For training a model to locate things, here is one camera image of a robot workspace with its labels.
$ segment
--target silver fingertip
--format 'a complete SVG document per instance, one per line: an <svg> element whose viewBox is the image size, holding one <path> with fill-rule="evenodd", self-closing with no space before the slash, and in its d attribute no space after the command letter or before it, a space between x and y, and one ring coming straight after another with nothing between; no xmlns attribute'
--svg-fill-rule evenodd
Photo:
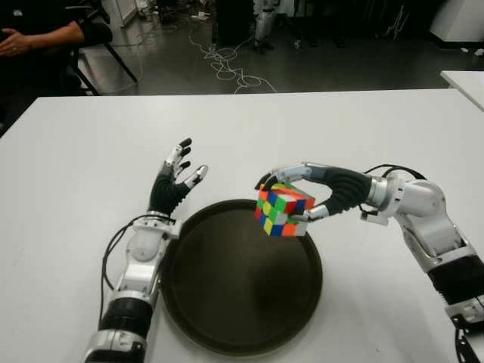
<svg viewBox="0 0 484 363"><path fill-rule="evenodd" d="M209 172L209 167L207 165L200 166L196 173L201 179L205 178L206 174Z"/></svg>
<svg viewBox="0 0 484 363"><path fill-rule="evenodd" d="M303 214L293 214L289 216L289 218L294 219L298 222L308 222L309 221L309 214L308 211L305 210Z"/></svg>

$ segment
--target dark round tray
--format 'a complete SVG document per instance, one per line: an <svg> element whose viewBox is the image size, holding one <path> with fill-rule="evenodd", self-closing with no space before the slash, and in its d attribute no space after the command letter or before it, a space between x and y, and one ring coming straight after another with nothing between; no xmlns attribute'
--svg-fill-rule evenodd
<svg viewBox="0 0 484 363"><path fill-rule="evenodd" d="M226 355L282 346L311 318L322 268L309 234L269 237L254 200L228 200L193 215L163 260L162 292L193 341Z"/></svg>

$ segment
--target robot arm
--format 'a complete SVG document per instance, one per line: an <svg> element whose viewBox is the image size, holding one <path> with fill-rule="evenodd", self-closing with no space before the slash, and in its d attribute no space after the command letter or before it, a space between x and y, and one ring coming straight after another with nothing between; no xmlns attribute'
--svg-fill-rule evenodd
<svg viewBox="0 0 484 363"><path fill-rule="evenodd" d="M257 188L301 179L327 185L332 195L293 219L313 222L366 203L374 210L362 218L383 225L395 217L403 238L433 286L445 298L449 318L464 336L456 340L465 362L484 362L484 264L474 248L447 216L445 196L434 183L387 178L316 163L298 163L273 169Z"/></svg>
<svg viewBox="0 0 484 363"><path fill-rule="evenodd" d="M98 331L89 342L84 362L144 361L151 316L157 304L160 263L170 241L178 238L181 229L180 221L169 216L208 171L207 166L201 166L176 183L178 175L190 166L189 162L180 164L191 151L190 144L191 139L187 139L173 149L154 182L147 213L122 229L120 237L129 226L135 229L135 234L126 248L126 268L114 287L105 271L109 253L104 257L103 276L113 292L104 315L101 308ZM108 245L107 252L116 243Z"/></svg>

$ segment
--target person's arm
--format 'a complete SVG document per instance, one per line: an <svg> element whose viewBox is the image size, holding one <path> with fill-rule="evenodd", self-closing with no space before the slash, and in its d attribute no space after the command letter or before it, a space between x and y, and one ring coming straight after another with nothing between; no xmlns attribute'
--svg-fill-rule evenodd
<svg viewBox="0 0 484 363"><path fill-rule="evenodd" d="M46 49L84 41L84 34L75 21L71 21L66 26L52 32L32 36L25 36L10 28L2 29L2 32L10 34L10 36L0 43L0 57L13 57L35 49Z"/></svg>

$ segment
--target rubik's cube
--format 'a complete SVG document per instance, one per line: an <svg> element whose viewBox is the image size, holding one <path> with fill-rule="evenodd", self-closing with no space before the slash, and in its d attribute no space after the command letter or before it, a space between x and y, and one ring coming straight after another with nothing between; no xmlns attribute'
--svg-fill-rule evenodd
<svg viewBox="0 0 484 363"><path fill-rule="evenodd" d="M289 218L315 205L315 198L292 185L275 184L270 191L261 185L256 218L269 236L303 236L308 224Z"/></svg>

